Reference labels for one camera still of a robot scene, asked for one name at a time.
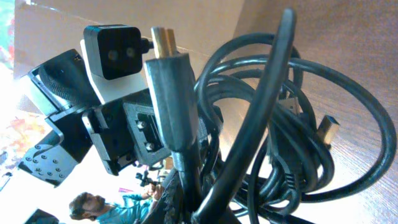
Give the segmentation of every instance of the man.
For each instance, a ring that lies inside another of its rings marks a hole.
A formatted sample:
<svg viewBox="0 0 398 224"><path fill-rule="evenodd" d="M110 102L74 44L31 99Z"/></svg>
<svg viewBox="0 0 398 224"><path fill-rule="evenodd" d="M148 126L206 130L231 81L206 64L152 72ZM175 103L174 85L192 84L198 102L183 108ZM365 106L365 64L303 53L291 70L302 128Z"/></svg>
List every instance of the man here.
<svg viewBox="0 0 398 224"><path fill-rule="evenodd" d="M73 220L90 219L99 223L140 223L157 205L163 187L152 184L145 187L143 194L123 195L124 206L105 203L99 195L84 192L70 204L70 218Z"/></svg>

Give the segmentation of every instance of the dark hair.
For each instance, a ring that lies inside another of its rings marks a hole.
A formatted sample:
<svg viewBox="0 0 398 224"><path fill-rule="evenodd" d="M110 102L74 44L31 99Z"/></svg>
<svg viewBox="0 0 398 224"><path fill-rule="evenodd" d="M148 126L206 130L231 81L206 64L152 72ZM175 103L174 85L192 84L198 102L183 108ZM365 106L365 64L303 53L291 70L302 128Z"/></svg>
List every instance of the dark hair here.
<svg viewBox="0 0 398 224"><path fill-rule="evenodd" d="M72 202L69 203L70 209L70 218L73 220L82 220L84 219L83 214L85 210L83 209L83 205L86 202L87 192L81 193Z"/></svg>

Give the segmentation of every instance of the gold connector tip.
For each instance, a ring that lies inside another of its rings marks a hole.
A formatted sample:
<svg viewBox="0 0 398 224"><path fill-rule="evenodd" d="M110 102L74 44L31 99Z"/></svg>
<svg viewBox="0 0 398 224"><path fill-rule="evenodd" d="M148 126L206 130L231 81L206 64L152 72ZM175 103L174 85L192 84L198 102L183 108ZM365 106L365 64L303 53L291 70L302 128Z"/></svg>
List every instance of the gold connector tip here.
<svg viewBox="0 0 398 224"><path fill-rule="evenodd" d="M154 52L156 58L165 58L177 53L174 31L164 27L152 27L150 29L154 41Z"/></svg>
<svg viewBox="0 0 398 224"><path fill-rule="evenodd" d="M319 124L317 134L323 143L330 145L339 128L340 124L334 117L325 115L322 119L322 122Z"/></svg>

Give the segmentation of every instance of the teal shirt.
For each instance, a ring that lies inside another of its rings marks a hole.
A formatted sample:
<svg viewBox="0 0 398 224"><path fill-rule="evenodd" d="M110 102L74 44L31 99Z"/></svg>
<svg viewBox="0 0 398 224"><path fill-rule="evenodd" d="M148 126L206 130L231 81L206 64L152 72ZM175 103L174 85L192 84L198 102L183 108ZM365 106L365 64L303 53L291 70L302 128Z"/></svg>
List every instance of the teal shirt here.
<svg viewBox="0 0 398 224"><path fill-rule="evenodd" d="M101 224L134 223L136 219L144 221L152 200L143 200L139 194L124 195L124 206L114 203L114 207L97 217Z"/></svg>

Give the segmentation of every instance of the person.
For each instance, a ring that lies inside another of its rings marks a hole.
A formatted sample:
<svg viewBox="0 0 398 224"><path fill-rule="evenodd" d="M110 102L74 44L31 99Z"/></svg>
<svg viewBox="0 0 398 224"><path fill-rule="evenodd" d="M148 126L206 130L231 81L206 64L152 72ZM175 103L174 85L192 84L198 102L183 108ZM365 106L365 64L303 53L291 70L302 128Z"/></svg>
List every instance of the person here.
<svg viewBox="0 0 398 224"><path fill-rule="evenodd" d="M123 195L124 206L105 203L105 198L84 192L69 204L70 218L99 223L140 223L156 207L163 190L161 185L149 184L142 194Z"/></svg>

